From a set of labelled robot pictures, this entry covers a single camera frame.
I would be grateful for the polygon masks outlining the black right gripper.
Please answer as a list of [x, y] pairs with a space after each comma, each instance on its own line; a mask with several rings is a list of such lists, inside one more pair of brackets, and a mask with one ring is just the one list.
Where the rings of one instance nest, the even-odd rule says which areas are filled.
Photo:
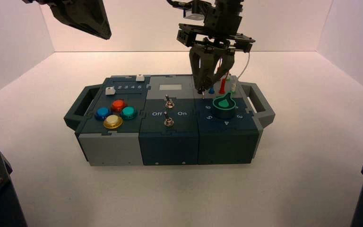
[[190, 64], [196, 90], [207, 90], [234, 65], [232, 49], [250, 52], [254, 39], [238, 33], [241, 6], [183, 6], [183, 17], [202, 20], [204, 25], [179, 24], [176, 39], [190, 50]]

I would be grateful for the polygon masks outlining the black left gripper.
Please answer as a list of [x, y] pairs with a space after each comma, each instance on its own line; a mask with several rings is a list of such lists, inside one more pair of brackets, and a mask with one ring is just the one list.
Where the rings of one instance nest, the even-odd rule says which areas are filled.
[[112, 36], [102, 0], [22, 0], [50, 5], [53, 16], [61, 23], [90, 35], [109, 40]]

